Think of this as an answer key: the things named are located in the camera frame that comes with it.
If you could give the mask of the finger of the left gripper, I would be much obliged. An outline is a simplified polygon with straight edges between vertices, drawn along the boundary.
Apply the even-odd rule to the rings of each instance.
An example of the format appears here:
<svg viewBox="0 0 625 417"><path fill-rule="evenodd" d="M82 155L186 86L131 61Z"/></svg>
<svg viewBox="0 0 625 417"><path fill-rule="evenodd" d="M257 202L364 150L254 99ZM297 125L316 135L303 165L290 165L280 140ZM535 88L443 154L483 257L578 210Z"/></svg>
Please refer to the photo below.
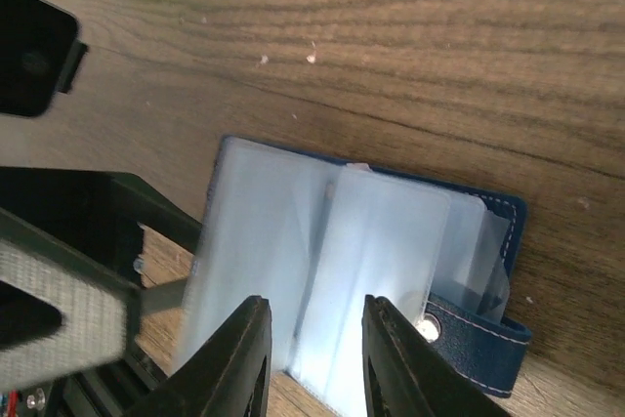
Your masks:
<svg viewBox="0 0 625 417"><path fill-rule="evenodd" d="M4 383L43 383L116 361L139 331L138 286L8 211L1 280L32 298L1 318Z"/></svg>
<svg viewBox="0 0 625 417"><path fill-rule="evenodd" d="M201 224L140 177L3 167L1 207L140 286L147 226L194 253Z"/></svg>

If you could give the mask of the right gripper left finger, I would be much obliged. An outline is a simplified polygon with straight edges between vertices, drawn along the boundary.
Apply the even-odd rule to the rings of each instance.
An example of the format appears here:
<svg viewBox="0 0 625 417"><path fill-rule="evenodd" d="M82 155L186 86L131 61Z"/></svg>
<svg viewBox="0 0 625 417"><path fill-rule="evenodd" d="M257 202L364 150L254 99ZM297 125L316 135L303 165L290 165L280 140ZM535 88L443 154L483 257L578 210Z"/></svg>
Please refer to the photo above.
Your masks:
<svg viewBox="0 0 625 417"><path fill-rule="evenodd" d="M172 376L127 416L265 416L271 380L271 307L245 299Z"/></svg>

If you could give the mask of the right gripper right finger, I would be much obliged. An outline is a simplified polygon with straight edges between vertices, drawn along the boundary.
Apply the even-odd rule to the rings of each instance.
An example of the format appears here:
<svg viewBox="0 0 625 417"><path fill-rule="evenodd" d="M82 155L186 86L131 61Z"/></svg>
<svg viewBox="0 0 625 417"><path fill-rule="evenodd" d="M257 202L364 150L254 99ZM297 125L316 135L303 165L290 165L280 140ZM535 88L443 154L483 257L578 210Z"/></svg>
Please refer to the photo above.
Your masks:
<svg viewBox="0 0 625 417"><path fill-rule="evenodd" d="M367 295L362 360L369 416L506 416L458 375L385 297Z"/></svg>

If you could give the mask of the blue leather card holder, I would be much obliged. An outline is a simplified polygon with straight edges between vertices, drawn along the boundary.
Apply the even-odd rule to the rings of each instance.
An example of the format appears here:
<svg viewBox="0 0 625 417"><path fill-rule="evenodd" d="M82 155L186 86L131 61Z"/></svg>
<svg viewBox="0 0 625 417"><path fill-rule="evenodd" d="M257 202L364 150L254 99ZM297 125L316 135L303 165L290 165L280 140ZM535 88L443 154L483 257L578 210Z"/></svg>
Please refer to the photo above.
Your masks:
<svg viewBox="0 0 625 417"><path fill-rule="evenodd" d="M383 296L460 376L507 397L531 339L505 315L526 216L510 194L226 137L175 362L258 295L271 306L271 370L362 416L364 300Z"/></svg>

